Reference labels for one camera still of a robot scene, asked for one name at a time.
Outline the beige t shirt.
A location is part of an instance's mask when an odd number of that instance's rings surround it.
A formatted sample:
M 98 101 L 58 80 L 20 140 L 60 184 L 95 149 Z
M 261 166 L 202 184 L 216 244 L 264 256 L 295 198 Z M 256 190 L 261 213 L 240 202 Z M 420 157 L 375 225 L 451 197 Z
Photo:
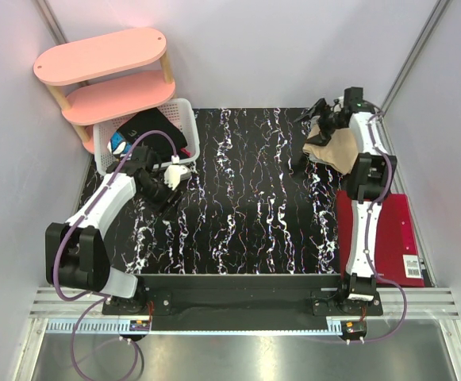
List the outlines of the beige t shirt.
M 359 154 L 354 134 L 350 129 L 337 129 L 324 147 L 304 143 L 302 151 L 310 161 L 328 165 L 343 175 L 352 171 Z

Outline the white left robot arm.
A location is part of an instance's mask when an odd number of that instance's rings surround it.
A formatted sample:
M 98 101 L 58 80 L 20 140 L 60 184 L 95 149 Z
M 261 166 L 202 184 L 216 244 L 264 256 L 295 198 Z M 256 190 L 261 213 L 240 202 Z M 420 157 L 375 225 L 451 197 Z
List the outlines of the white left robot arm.
M 181 195 L 181 186 L 191 176 L 189 168 L 172 156 L 163 167 L 159 155 L 148 147 L 136 148 L 107 168 L 100 187 L 63 223 L 53 222 L 45 231 L 46 280 L 64 301 L 65 287 L 81 295 L 94 293 L 118 297 L 130 314 L 147 306 L 135 275 L 117 270 L 109 261 L 104 238 L 121 209 L 136 196 L 153 213 L 165 214 Z

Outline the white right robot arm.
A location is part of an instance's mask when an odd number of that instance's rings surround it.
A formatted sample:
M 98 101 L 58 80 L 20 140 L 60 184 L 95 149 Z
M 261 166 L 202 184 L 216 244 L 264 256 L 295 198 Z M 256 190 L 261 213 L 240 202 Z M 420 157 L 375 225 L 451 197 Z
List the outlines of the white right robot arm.
M 305 140 L 305 154 L 348 175 L 352 234 L 336 304 L 344 314 L 355 314 L 373 301 L 381 279 L 375 265 L 376 234 L 397 158 L 387 152 L 379 136 L 382 111 L 364 99 L 362 87 L 346 88 L 332 105 L 319 98 L 297 120 L 313 127 Z

